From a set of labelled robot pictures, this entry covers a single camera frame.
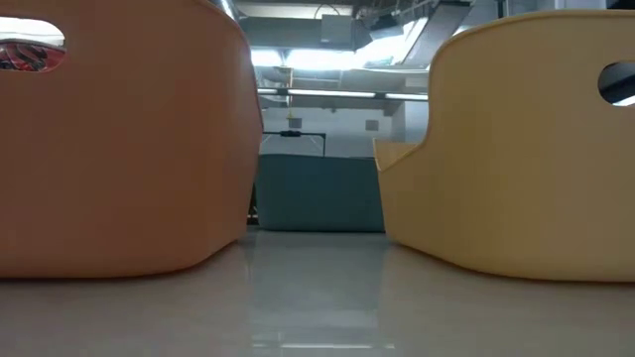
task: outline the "yellow chair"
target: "yellow chair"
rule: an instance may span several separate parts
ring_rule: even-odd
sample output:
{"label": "yellow chair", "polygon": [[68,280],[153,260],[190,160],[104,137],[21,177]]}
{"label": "yellow chair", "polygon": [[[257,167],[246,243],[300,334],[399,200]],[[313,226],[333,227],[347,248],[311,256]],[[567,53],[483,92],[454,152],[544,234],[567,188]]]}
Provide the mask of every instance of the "yellow chair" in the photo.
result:
{"label": "yellow chair", "polygon": [[246,228],[262,121],[250,51],[206,0],[3,0],[65,35],[0,71],[0,278],[192,266]]}
{"label": "yellow chair", "polygon": [[558,11],[445,44],[425,142],[376,143],[389,235],[481,272],[635,281],[635,109],[597,88],[634,32],[632,12]]}

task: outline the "glossy floor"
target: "glossy floor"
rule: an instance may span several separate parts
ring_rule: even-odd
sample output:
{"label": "glossy floor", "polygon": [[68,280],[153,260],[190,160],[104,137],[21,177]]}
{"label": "glossy floor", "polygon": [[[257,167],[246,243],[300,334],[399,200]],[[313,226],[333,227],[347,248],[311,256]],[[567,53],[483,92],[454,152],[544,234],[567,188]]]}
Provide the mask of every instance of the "glossy floor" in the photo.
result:
{"label": "glossy floor", "polygon": [[383,235],[251,232],[151,279],[0,281],[0,356],[633,356],[635,287],[467,272]]}

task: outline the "red object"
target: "red object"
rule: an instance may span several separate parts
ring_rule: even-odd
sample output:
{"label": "red object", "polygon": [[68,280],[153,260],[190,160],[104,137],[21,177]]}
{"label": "red object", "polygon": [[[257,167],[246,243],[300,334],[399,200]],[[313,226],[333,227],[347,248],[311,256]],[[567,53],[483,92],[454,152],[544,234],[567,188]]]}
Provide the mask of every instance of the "red object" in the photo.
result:
{"label": "red object", "polygon": [[53,45],[25,41],[0,41],[0,69],[49,71],[62,61],[65,49]]}

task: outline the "orange chair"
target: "orange chair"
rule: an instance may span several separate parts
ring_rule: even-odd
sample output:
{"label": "orange chair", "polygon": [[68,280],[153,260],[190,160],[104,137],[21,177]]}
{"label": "orange chair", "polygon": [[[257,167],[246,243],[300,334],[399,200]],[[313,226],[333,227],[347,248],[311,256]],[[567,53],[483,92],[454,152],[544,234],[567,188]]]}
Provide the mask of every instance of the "orange chair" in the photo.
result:
{"label": "orange chair", "polygon": [[67,54],[0,71],[0,278],[190,267],[245,232],[262,120],[247,42],[205,0],[3,0]]}
{"label": "orange chair", "polygon": [[377,143],[388,234],[487,273],[635,282],[635,110],[597,87],[634,31],[633,12],[559,11],[445,44],[425,143]]}

